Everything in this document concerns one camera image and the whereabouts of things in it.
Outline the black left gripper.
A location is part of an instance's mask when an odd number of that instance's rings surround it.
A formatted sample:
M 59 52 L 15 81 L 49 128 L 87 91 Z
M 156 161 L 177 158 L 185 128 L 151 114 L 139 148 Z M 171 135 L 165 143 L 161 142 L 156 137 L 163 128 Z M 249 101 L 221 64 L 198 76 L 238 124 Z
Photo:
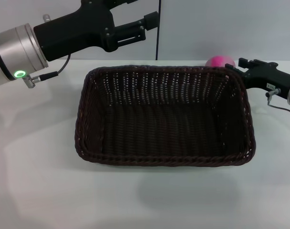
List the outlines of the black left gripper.
M 157 11 L 143 19 L 115 27 L 110 10 L 137 0 L 83 0 L 80 8 L 68 15 L 34 27 L 39 46 L 51 62 L 88 47 L 113 52 L 146 39 L 145 31 L 159 26 Z

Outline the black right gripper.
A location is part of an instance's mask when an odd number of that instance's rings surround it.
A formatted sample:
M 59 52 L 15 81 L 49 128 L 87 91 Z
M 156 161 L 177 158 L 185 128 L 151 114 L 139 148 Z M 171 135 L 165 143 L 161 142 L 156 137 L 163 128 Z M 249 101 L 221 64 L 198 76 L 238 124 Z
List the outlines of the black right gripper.
M 244 84 L 247 89 L 260 88 L 272 91 L 273 87 L 280 89 L 279 97 L 287 99 L 290 91 L 290 74 L 277 69 L 275 62 L 264 62 L 261 60 L 238 59 L 238 66 L 247 69 L 243 72 L 235 66 L 226 63 L 225 68 L 236 72 L 240 77 L 245 78 Z

